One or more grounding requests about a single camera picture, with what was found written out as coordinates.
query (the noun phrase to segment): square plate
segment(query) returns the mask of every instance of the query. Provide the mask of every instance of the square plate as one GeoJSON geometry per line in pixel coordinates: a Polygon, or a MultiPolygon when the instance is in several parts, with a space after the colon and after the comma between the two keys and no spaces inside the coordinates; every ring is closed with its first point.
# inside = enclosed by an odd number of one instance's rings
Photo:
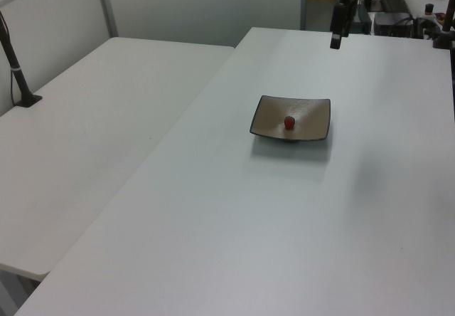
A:
{"type": "Polygon", "coordinates": [[[330,127],[329,99],[290,99],[263,95],[256,108],[250,132],[282,140],[323,140],[330,127]],[[294,129],[284,128],[284,118],[293,117],[294,129]]]}

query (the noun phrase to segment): floor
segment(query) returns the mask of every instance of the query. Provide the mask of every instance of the floor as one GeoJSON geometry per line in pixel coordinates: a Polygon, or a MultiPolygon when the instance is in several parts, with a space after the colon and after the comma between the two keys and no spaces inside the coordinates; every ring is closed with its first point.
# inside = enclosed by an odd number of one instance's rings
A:
{"type": "Polygon", "coordinates": [[[38,282],[0,270],[0,316],[13,316],[38,282]]]}

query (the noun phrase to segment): white wall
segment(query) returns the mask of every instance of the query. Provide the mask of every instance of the white wall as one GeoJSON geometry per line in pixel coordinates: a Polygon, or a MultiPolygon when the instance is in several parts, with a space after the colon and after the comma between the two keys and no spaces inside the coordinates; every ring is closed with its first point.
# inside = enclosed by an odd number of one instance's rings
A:
{"type": "MultiPolygon", "coordinates": [[[[0,10],[32,92],[109,38],[100,0],[14,0],[0,10]]],[[[0,47],[0,115],[11,107],[9,63],[0,47]]]]}
{"type": "Polygon", "coordinates": [[[122,37],[236,46],[253,26],[300,28],[301,0],[110,0],[122,37]]]}

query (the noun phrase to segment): red object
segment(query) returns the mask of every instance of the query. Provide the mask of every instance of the red object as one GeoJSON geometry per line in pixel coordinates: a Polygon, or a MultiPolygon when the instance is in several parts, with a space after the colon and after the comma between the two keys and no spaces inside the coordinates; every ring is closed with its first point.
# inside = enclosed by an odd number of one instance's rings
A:
{"type": "Polygon", "coordinates": [[[286,130],[294,129],[295,124],[296,124],[296,120],[293,117],[287,116],[284,118],[284,128],[286,130]]]}

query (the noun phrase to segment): small red ball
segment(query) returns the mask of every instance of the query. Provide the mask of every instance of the small red ball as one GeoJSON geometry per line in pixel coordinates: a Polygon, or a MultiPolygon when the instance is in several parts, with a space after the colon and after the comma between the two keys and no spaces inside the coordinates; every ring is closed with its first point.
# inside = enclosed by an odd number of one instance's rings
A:
{"type": "Polygon", "coordinates": [[[287,116],[284,118],[284,128],[286,130],[294,129],[295,124],[296,124],[296,120],[293,117],[287,116]]]}

